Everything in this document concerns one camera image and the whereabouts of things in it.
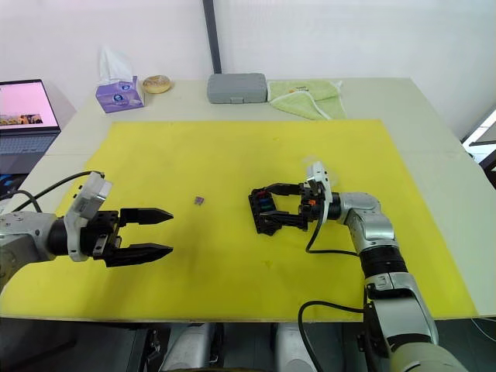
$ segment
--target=white table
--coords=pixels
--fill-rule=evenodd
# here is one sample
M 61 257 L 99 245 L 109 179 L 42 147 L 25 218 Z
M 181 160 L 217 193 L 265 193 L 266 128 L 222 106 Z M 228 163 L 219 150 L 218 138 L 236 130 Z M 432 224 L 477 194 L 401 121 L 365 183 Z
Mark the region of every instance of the white table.
M 381 119 L 422 193 L 480 315 L 496 315 L 496 191 L 425 96 L 404 78 L 342 79 L 350 119 Z M 106 115 L 93 94 L 23 187 L 36 193 L 83 169 L 115 121 L 302 120 L 268 104 L 211 105 L 205 81 L 181 81 L 146 107 Z M 68 185 L 40 199 L 53 212 Z M 16 195 L 5 212 L 22 201 Z

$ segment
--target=metal pole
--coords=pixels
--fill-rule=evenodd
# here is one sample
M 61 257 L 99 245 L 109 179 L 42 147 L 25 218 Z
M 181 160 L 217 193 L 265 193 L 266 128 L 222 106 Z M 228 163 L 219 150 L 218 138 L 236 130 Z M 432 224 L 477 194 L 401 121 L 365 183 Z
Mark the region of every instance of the metal pole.
M 205 21 L 207 23 L 208 44 L 210 44 L 210 54 L 212 55 L 212 65 L 214 74 L 221 74 L 219 41 L 217 39 L 217 28 L 215 26 L 215 12 L 213 0 L 203 0 L 203 10 L 205 11 Z

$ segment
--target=yellow mat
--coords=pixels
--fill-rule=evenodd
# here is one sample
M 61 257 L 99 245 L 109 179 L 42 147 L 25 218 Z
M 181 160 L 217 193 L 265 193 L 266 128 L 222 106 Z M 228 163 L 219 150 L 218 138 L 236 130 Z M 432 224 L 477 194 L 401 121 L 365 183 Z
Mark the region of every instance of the yellow mat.
M 3 315 L 107 320 L 295 320 L 322 299 L 361 307 L 356 257 L 305 253 L 308 232 L 256 233 L 248 194 L 298 183 L 322 160 L 339 177 L 334 191 L 375 195 L 392 221 L 408 269 L 436 318 L 475 315 L 446 244 L 387 130 L 377 120 L 323 122 L 118 122 L 86 169 L 113 182 L 104 210 L 158 207 L 174 219 L 122 229 L 122 246 L 162 243 L 153 263 L 105 268 L 101 261 L 24 267 L 1 298 Z M 63 215 L 76 183 L 58 208 Z M 205 198 L 194 204 L 196 196 Z M 299 197 L 278 197 L 296 212 Z M 313 249 L 353 250 L 348 229 L 327 222 Z M 314 320 L 360 315 L 310 308 Z

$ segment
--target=gray case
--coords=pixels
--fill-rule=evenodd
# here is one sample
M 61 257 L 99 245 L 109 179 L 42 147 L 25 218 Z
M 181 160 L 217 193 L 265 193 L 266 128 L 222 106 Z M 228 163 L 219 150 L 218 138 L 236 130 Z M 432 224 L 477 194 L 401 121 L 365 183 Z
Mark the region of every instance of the gray case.
M 213 74 L 207 85 L 210 103 L 259 103 L 267 101 L 264 74 Z

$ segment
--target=tissue box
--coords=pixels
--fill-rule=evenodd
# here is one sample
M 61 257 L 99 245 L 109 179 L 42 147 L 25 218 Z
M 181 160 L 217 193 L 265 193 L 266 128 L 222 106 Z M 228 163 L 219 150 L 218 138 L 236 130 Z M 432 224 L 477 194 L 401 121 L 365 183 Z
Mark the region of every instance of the tissue box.
M 95 96 L 106 113 L 137 109 L 145 105 L 145 96 L 137 76 L 133 76 L 133 82 L 118 81 L 101 85 Z

